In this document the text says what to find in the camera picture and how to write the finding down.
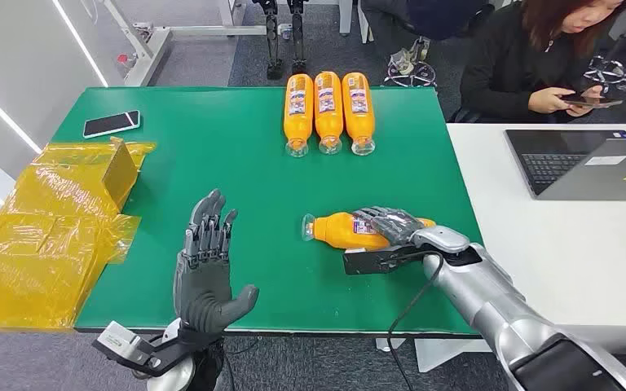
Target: gray robotic hand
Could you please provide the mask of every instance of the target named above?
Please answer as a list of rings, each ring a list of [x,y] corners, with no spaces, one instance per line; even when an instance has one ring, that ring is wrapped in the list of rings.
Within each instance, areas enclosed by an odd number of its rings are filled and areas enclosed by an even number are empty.
[[[174,310],[199,332],[219,333],[255,306],[258,289],[246,285],[231,297],[229,244],[237,211],[222,220],[226,200],[218,189],[198,201],[176,255]]]
[[[352,214],[368,222],[393,246],[409,243],[414,232],[424,227],[422,222],[402,209],[372,206],[356,210]]]

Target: bottle label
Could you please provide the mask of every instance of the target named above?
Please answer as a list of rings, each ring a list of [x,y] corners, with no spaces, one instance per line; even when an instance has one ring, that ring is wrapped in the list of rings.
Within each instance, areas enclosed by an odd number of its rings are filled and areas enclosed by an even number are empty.
[[[351,94],[351,112],[368,112],[368,101],[366,100],[366,90],[364,88],[350,90],[349,94]]]
[[[306,112],[306,81],[303,77],[289,83],[289,115]]]
[[[318,112],[334,111],[333,79],[329,75],[318,77]]]
[[[362,220],[356,216],[351,218],[352,228],[355,234],[361,235],[373,235],[377,234],[377,231],[373,229],[369,222]]]
[[[332,88],[319,88],[318,101],[320,102],[318,112],[334,112],[334,95]]]

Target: smartphone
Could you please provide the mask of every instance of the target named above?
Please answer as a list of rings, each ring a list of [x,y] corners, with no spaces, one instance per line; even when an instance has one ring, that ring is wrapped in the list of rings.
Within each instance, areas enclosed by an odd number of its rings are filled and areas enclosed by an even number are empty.
[[[82,137],[93,138],[104,134],[121,132],[123,130],[135,129],[140,126],[140,112],[122,112],[115,116],[106,116],[94,120],[85,121],[82,129]]]
[[[623,102],[619,99],[589,98],[580,94],[564,95],[560,99],[567,104],[574,104],[583,108],[609,108]]]

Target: floor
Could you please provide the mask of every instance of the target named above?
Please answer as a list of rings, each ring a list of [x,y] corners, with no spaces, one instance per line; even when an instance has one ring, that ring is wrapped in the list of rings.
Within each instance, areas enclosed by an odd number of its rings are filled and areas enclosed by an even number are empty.
[[[237,21],[262,23],[262,12],[247,0],[236,9]],[[217,24],[214,2],[173,0],[171,7],[150,0],[117,0],[131,20],[152,20],[157,25]],[[280,22],[288,12],[280,6]],[[367,73],[373,84],[382,81],[384,66],[372,45],[361,45],[358,20],[352,33],[341,37],[334,7],[306,8],[306,52],[312,73],[332,69],[340,74],[351,70]],[[109,55],[130,51],[117,33],[111,17],[100,12],[99,32],[109,36]],[[460,66],[468,39],[435,42],[429,62],[438,77],[438,94],[443,113],[459,107]],[[262,37],[213,37],[176,39],[152,79],[156,86],[281,86],[284,81],[267,81],[265,41]],[[290,42],[282,42],[280,53],[290,65]],[[626,122],[626,109],[600,112],[583,121]],[[0,333],[0,391],[122,391],[142,390],[144,383],[130,371],[94,350],[94,335],[77,333]],[[227,350],[251,344],[254,337],[227,338]],[[411,343],[399,355],[416,389],[505,390],[505,382],[491,354],[462,354],[428,374],[419,374]],[[404,390],[402,378],[389,354],[375,349],[373,339],[360,338],[262,338],[251,350],[230,355],[236,389],[239,390]],[[227,390],[228,381],[220,389]]]

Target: laptop keyboard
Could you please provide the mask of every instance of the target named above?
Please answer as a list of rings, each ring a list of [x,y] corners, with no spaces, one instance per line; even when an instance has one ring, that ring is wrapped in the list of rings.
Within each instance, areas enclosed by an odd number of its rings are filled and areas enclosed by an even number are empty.
[[[536,185],[550,185],[585,157],[586,155],[522,154],[529,171],[529,179]]]

